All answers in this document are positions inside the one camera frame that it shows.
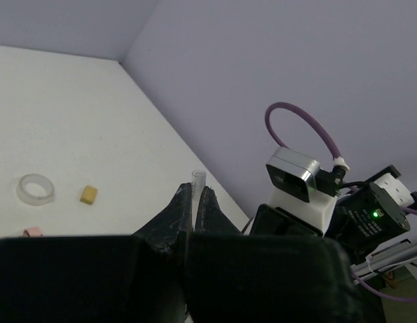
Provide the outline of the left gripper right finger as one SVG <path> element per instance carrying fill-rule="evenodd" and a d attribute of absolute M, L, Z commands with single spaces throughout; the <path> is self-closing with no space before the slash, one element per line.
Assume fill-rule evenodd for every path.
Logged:
<path fill-rule="evenodd" d="M 363 297 L 339 243 L 241 233 L 204 188 L 186 241 L 194 322 L 360 322 Z"/>

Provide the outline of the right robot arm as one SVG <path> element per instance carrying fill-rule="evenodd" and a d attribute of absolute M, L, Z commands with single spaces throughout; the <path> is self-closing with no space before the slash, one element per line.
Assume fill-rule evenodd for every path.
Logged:
<path fill-rule="evenodd" d="M 314 236 L 332 239 L 341 245 L 362 280 L 392 271 L 406 264 L 417 264 L 417 243 L 403 240 L 381 251 L 377 248 L 409 232 L 407 216 L 417 213 L 417 192 L 400 181 L 400 172 L 387 166 L 368 178 L 365 186 L 353 186 L 335 205 L 327 232 L 314 222 L 297 217 L 293 209 L 278 207 L 293 197 L 276 190 L 271 205 L 260 205 L 248 234 Z"/>

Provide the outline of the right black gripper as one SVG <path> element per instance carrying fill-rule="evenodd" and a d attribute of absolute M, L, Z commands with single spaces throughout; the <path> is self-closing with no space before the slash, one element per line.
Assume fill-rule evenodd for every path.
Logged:
<path fill-rule="evenodd" d="M 322 237 L 319 229 L 284 211 L 267 204 L 258 207 L 250 235 Z"/>

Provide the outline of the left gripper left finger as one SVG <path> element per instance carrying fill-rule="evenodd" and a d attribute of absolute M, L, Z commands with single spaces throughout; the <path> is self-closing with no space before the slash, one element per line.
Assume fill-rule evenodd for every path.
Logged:
<path fill-rule="evenodd" d="M 192 189 L 133 234 L 0 238 L 0 322 L 184 322 Z"/>

